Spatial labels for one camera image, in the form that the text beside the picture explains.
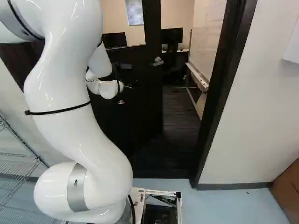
white wall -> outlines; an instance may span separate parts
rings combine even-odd
[[[0,113],[50,165],[67,161],[66,157],[47,143],[37,130],[32,118],[25,116],[24,111],[27,109],[22,91],[0,60]],[[26,154],[26,150],[7,131],[0,132],[0,151]]]
[[[100,0],[104,33],[125,32],[129,46],[145,44],[144,26],[129,26],[125,0]],[[194,0],[161,0],[162,28],[184,28],[183,44],[188,48],[193,21]]]
[[[273,181],[299,156],[299,64],[281,60],[297,0],[259,0],[200,183]]]

dark wooden door frame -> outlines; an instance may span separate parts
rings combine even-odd
[[[253,20],[257,0],[227,0],[210,89],[197,142],[198,169],[190,179],[196,188],[224,110]]]

black monitor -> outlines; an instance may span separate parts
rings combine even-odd
[[[183,42],[183,28],[171,28],[161,30],[161,43],[182,43]]]
[[[102,41],[105,48],[117,48],[127,46],[126,33],[103,34]]]

brown cabinet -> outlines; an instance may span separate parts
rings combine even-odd
[[[299,159],[277,178],[271,191],[290,223],[299,224]]]

window blind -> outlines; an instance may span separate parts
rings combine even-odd
[[[142,0],[126,0],[129,26],[143,25]]]

